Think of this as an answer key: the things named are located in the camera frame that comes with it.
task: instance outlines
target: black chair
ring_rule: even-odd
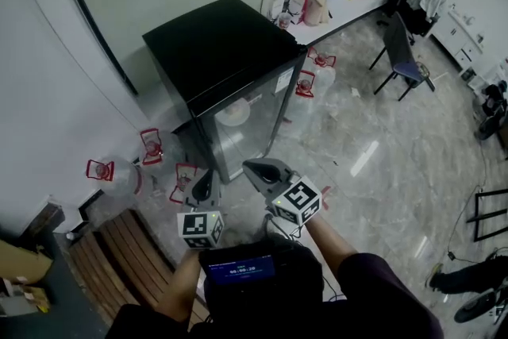
[[[399,101],[402,101],[402,99],[411,89],[417,87],[424,80],[428,79],[428,76],[423,76],[420,73],[420,69],[418,68],[417,63],[413,58],[411,46],[407,39],[406,26],[404,25],[404,21],[402,21],[402,18],[398,12],[395,12],[391,18],[390,25],[388,26],[387,31],[383,37],[383,42],[383,50],[368,69],[370,71],[379,61],[379,58],[381,58],[384,52],[387,51],[391,62],[392,72],[388,75],[388,78],[386,78],[385,81],[378,87],[378,89],[374,91],[374,94],[377,94],[379,91],[381,91],[381,89],[383,89],[383,87],[388,83],[388,81],[390,81],[390,79],[397,78],[397,76],[400,75],[406,78],[408,83],[406,91],[398,99]]]

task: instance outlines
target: forearm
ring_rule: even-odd
[[[334,275],[345,259],[358,253],[319,214],[315,214],[305,226]]]
[[[192,312],[200,271],[199,252],[187,251],[167,285],[156,311],[177,322],[186,321]]]

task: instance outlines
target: shoe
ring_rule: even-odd
[[[429,274],[429,277],[427,277],[427,280],[425,281],[425,288],[432,288],[433,291],[436,289],[432,286],[432,280],[437,274],[442,274],[441,270],[443,269],[442,263],[437,263],[433,268],[432,271]]]

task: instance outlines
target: black device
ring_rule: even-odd
[[[227,183],[244,160],[268,153],[306,47],[241,0],[210,3],[143,38],[183,123],[177,134],[202,167]]]
[[[321,304],[321,264],[306,247],[279,235],[250,245],[199,253],[206,303],[214,321],[293,313]]]

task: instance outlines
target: display screen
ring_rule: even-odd
[[[216,284],[249,283],[275,275],[271,256],[212,264],[209,269]]]

